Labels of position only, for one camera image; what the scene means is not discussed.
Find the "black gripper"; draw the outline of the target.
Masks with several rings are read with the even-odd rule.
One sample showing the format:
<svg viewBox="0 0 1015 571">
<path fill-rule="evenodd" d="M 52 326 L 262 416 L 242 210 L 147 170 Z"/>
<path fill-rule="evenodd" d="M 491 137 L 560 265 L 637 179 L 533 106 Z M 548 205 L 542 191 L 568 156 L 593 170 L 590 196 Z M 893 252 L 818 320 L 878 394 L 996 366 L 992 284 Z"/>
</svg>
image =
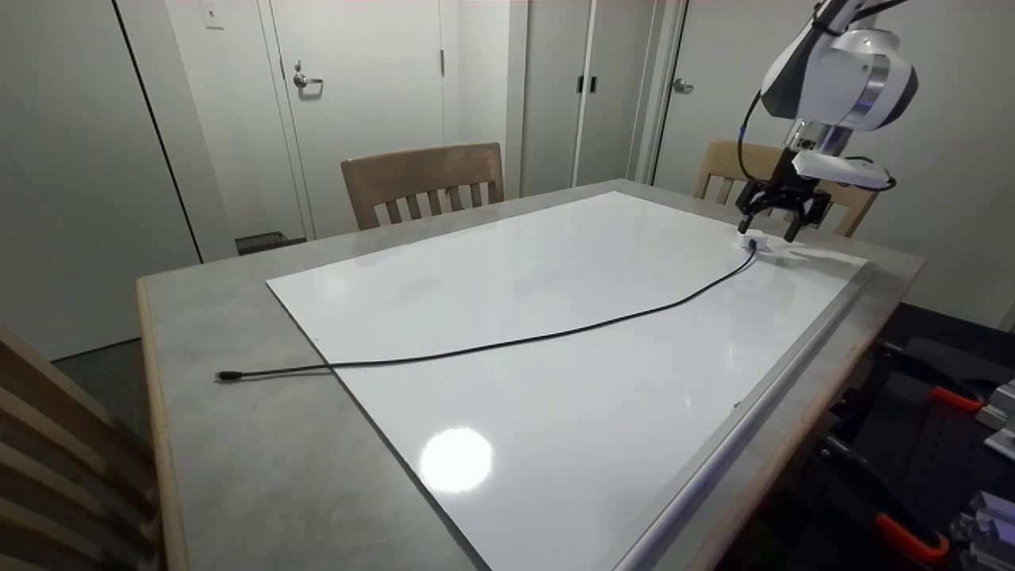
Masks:
<svg viewBox="0 0 1015 571">
<path fill-rule="evenodd" d="M 796 240 L 805 224 L 821 224 L 821 220 L 827 215 L 827 196 L 818 191 L 815 179 L 796 170 L 793 158 L 796 151 L 784 150 L 775 163 L 775 170 L 760 182 L 757 196 L 741 195 L 741 199 L 737 203 L 741 212 L 741 221 L 737 224 L 738 235 L 744 235 L 754 215 L 768 205 L 796 210 L 784 230 L 784 240 Z"/>
</svg>

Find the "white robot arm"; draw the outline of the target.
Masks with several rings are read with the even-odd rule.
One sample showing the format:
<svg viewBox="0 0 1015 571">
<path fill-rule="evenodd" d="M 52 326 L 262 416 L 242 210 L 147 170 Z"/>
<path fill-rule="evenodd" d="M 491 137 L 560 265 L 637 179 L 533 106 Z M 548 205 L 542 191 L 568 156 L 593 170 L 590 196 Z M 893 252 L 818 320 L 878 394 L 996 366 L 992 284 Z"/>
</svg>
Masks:
<svg viewBox="0 0 1015 571">
<path fill-rule="evenodd" d="M 791 215 L 784 239 L 793 240 L 827 215 L 827 184 L 870 195 L 893 186 L 888 168 L 847 156 L 847 144 L 857 129 L 893 125 L 919 88 L 917 70 L 896 57 L 896 34 L 874 24 L 874 17 L 896 2 L 821 0 L 768 68 L 753 109 L 793 120 L 793 134 L 768 179 L 741 165 L 747 184 L 737 199 L 738 230 L 760 212 L 784 210 Z"/>
</svg>

